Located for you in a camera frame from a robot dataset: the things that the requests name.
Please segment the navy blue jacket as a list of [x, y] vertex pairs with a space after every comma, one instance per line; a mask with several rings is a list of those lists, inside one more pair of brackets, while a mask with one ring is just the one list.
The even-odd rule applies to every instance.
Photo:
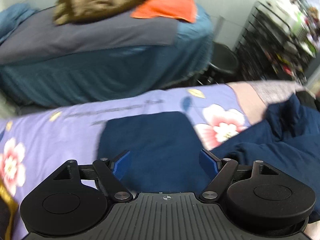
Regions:
[[211, 181], [199, 163], [202, 149], [241, 165], [262, 160], [319, 193], [319, 111], [299, 94], [268, 106], [264, 118], [246, 127], [217, 111], [205, 124], [192, 125], [181, 112], [109, 120], [98, 158], [130, 152], [131, 166], [121, 179], [137, 192], [200, 193]]

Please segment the lilac floral bed sheet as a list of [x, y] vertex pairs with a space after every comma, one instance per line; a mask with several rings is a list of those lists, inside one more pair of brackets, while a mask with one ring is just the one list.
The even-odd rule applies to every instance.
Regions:
[[91, 162], [98, 148], [98, 139], [111, 119], [140, 114], [183, 111], [193, 125], [205, 123], [217, 110], [223, 118], [241, 120], [248, 127], [260, 119], [256, 109], [264, 104], [252, 85], [245, 82], [211, 85], [195, 88], [154, 90], [120, 100], [86, 103], [62, 107], [38, 114], [1, 120], [4, 134], [1, 144], [11, 140], [12, 145], [22, 144], [25, 149], [20, 164], [22, 182], [12, 192], [14, 200], [22, 199], [46, 176], [68, 159], [80, 164]]

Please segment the black quilted jacket yellow lining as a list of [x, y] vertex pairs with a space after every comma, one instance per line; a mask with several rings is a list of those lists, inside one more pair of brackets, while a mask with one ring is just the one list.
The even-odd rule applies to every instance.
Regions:
[[1, 240], [11, 240], [15, 215], [18, 209], [18, 204], [11, 196], [3, 181], [0, 185], [0, 226], [1, 226]]

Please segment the black round stool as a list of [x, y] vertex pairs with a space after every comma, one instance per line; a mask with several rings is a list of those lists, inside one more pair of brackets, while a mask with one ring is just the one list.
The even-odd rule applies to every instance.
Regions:
[[197, 84], [211, 85], [234, 82], [237, 81], [239, 73], [240, 61], [237, 55], [226, 45], [213, 42], [208, 69], [197, 78]]

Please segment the black storage rack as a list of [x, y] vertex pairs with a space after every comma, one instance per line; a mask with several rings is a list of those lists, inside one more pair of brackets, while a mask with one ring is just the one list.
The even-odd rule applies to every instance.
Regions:
[[235, 52], [244, 81], [307, 84], [319, 59], [319, 0], [256, 2]]

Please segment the olive brown fleece jacket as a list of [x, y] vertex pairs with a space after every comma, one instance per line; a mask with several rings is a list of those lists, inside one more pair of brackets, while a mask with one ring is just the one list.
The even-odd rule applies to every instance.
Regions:
[[91, 23], [111, 18], [141, 5], [146, 0], [57, 0], [56, 25]]

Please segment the orange cloth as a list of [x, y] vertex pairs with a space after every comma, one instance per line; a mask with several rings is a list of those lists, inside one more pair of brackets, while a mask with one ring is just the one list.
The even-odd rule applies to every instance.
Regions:
[[188, 23], [195, 23], [196, 15], [194, 0], [146, 0], [131, 13], [131, 17], [137, 19], [164, 17]]

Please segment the light blue quilt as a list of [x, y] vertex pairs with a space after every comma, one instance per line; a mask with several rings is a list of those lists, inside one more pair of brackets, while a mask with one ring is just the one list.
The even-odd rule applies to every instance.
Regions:
[[0, 43], [2, 44], [22, 22], [37, 12], [37, 9], [31, 8], [26, 3], [17, 3], [3, 10], [0, 22]]

